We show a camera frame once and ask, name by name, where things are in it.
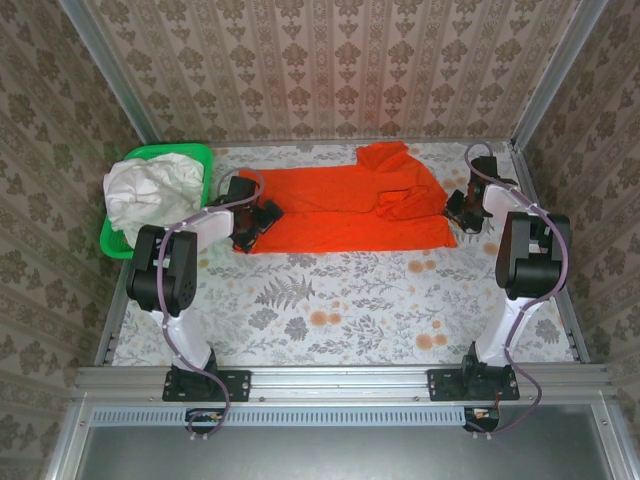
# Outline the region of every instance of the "white towel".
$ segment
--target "white towel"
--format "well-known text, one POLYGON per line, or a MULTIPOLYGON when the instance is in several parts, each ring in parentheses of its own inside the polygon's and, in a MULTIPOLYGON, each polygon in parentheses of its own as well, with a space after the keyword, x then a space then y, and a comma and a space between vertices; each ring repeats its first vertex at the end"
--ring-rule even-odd
POLYGON ((115 163, 104 177, 107 215, 135 246, 143 225, 168 227, 200 210, 201 163, 177 153, 115 163))

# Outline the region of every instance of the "purple cable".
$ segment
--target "purple cable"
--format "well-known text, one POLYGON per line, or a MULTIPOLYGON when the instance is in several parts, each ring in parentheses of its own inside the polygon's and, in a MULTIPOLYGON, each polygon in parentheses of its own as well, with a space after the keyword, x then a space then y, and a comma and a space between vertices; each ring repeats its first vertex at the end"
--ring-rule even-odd
MULTIPOLYGON (((165 339, 165 341, 167 342, 167 344, 169 345, 169 347, 171 348, 171 350, 173 351, 173 353, 176 355, 176 357, 178 357, 178 359, 184 363, 188 368, 190 368, 191 370, 193 370, 196 373, 199 373, 201 375, 204 375, 205 377, 210 378, 211 380, 213 380, 221 389, 222 389, 222 393, 224 394, 224 402, 225 402, 225 406, 224 406, 224 412, 222 413, 222 416, 220 417, 220 420, 218 420, 218 423, 215 427, 213 427, 211 429, 211 431, 208 432, 208 434, 203 435, 203 437, 205 437, 206 435, 212 435, 214 433, 216 433, 218 430, 220 430, 220 428, 222 427, 222 424, 224 423, 224 421, 227 418, 227 414, 229 413, 229 408, 231 407, 231 399, 229 398, 229 390, 227 389, 227 386, 222 383, 222 381, 215 376, 212 373, 209 373, 199 367, 196 367, 195 365, 193 365, 191 362, 189 362, 188 360, 186 360, 184 358, 184 356, 182 355, 182 353, 180 352, 180 350, 178 349, 178 347, 176 346, 175 343, 173 343, 173 340, 171 339, 171 337, 169 336, 169 331, 167 328, 167 325, 169 323, 169 319, 170 319, 170 315, 169 315, 169 311, 167 310, 167 304, 165 303, 165 299, 164 299, 164 295, 162 294, 163 292, 163 276, 164 276, 164 272, 163 272, 163 268, 162 265, 164 265, 164 258, 166 255, 166 251, 167 251, 167 245, 169 244, 169 238, 171 237, 171 235, 182 229, 182 228, 186 228, 189 225, 191 225, 193 222, 195 222, 196 220, 200 220, 203 217, 206 217, 207 215, 220 211, 220 210, 225 210, 228 209, 230 207, 237 207, 239 205, 244 205, 246 203, 250 203, 253 202, 254 200, 256 200, 258 197, 260 197, 260 195, 262 195, 262 192, 264 191, 264 177, 262 176, 262 174, 258 171, 258 170, 254 170, 252 168, 235 168, 233 170, 228 171, 227 173, 225 173, 222 178, 220 178, 220 181, 218 182, 218 195, 220 194, 220 189, 222 187, 222 182, 229 177, 230 175, 240 172, 242 170, 246 170, 246 171, 250 171, 253 172, 259 179, 260 182, 260 186, 258 187, 258 191, 256 193, 254 193, 251 197, 246 198, 244 200, 238 200, 236 202, 230 202, 230 203, 226 203, 224 205, 216 205, 215 207, 205 207, 205 209, 201 212, 196 213, 195 215, 192 215, 191 217, 187 218, 186 220, 183 220, 181 222, 176 223, 175 225, 172 225, 171 227, 169 227, 169 229, 166 231, 166 233, 164 234, 164 237, 162 238, 162 243, 160 243, 160 249, 158 251, 158 266, 160 268, 158 268, 157 271, 157 275, 156 275, 156 287, 158 289, 158 303, 160 304, 160 310, 162 311, 163 314, 163 319, 162 319, 162 335, 165 339)), ((196 433, 193 431, 192 428, 192 424, 193 424, 193 418, 191 418, 191 420, 189 421, 188 425, 187 425, 187 430, 189 430, 189 433, 192 435, 192 438, 196 435, 196 433)))
MULTIPOLYGON (((511 327, 511 330, 509 330, 509 335, 507 335, 507 341, 506 341, 506 343, 504 345, 504 355, 507 358, 507 361, 513 367, 513 369, 517 373, 522 375, 524 378, 529 380, 533 384, 533 386, 536 387, 537 395, 536 395, 536 399, 529 406, 527 411, 524 412, 517 420, 515 420, 512 423, 510 423, 506 427, 502 427, 502 428, 499 428, 499 429, 497 429, 497 430, 495 430, 493 432, 490 432, 491 435, 498 435, 500 433, 508 432, 509 430, 514 428, 516 425, 520 424, 525 418, 527 418, 536 409, 536 407, 538 406, 538 404, 542 400, 542 386, 538 383, 538 381, 536 379, 534 379, 522 367, 520 367, 516 362, 513 361, 513 359, 511 358, 511 354, 509 353, 509 347, 511 347, 511 342, 513 341, 513 337, 515 336, 516 332, 518 331, 518 327, 522 323, 522 319, 524 318, 524 313, 529 308, 531 308, 532 306, 534 306, 534 305, 536 305, 538 303, 546 302, 547 300, 552 298, 554 295, 556 295, 558 292, 560 292, 560 290, 562 290, 562 287, 564 286, 564 283, 567 280, 567 272, 569 271, 569 249, 567 248, 567 243, 564 241, 564 237, 560 233, 560 230, 558 230, 558 227, 556 227, 556 225, 551 221, 551 219, 549 219, 549 217, 547 216, 547 212, 545 210, 543 210, 542 208, 538 207, 534 202, 529 200, 522 192, 520 192, 516 188, 515 185, 507 185, 506 183, 501 182, 500 180, 497 180, 495 178, 489 177, 488 175, 485 175, 484 173, 479 171, 477 168, 475 168, 473 165, 471 165, 471 161, 469 160, 469 152, 476 145, 483 145, 484 147, 487 148, 487 150, 489 150, 489 154, 491 156, 493 156, 493 150, 491 149, 491 146, 489 146, 489 144, 486 143, 486 142, 476 142, 476 143, 473 143, 473 144, 469 145, 467 147, 467 150, 464 152, 464 160, 467 163, 467 166, 469 167, 469 169, 471 169, 471 171, 473 173, 475 173, 479 177, 487 180, 488 182, 491 182, 491 183, 493 183, 495 185, 498 185, 501 188, 504 188, 505 190, 507 190, 508 192, 510 192, 513 195, 513 197, 516 199, 516 201, 520 205, 522 205, 524 208, 528 209, 532 213, 535 213, 536 215, 538 215, 544 221, 544 223, 547 224, 549 229, 553 232, 553 235, 555 236, 555 238, 558 240, 558 244, 560 245, 560 252, 562 254, 562 266, 560 268, 560 277, 558 278, 558 282, 556 283, 556 285, 551 289, 551 291, 549 293, 543 295, 540 298, 534 298, 533 300, 531 300, 530 302, 527 302, 526 304, 524 304, 522 306, 522 308, 520 309, 520 312, 518 312, 518 316, 516 317, 516 321, 513 323, 513 326, 511 327)), ((479 430, 479 431, 481 431, 483 433, 489 433, 489 432, 485 432, 482 428, 480 428, 476 424, 473 424, 471 422, 468 422, 468 423, 473 428, 475 428, 475 429, 477 429, 477 430, 479 430)))

